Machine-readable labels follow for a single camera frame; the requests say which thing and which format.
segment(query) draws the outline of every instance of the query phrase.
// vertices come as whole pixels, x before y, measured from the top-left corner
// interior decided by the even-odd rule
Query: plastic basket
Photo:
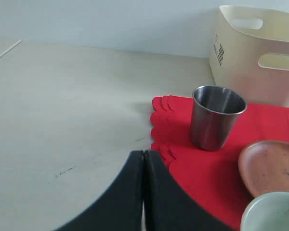
[[[220,6],[210,66],[247,101],[289,106],[289,13]]]

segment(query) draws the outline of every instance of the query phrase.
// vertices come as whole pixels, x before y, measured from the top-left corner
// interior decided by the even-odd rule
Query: pale green bowl
[[[289,231],[289,192],[270,192],[245,209],[240,231]]]

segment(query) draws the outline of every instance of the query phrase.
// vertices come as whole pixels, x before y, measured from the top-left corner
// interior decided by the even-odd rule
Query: terracotta plate
[[[289,192],[289,143],[253,143],[243,149],[238,164],[244,184],[254,197]]]

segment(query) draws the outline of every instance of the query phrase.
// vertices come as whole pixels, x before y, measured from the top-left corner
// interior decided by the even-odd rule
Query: table surface
[[[0,59],[0,231],[79,214],[150,148],[152,99],[205,84],[207,59],[23,41]]]

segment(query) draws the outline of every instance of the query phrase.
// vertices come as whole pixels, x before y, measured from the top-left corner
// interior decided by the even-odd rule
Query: basket handle hole
[[[260,57],[260,67],[289,71],[289,55],[285,54],[264,54]]]
[[[235,18],[232,26],[236,29],[259,30],[263,26],[263,20],[260,18]]]

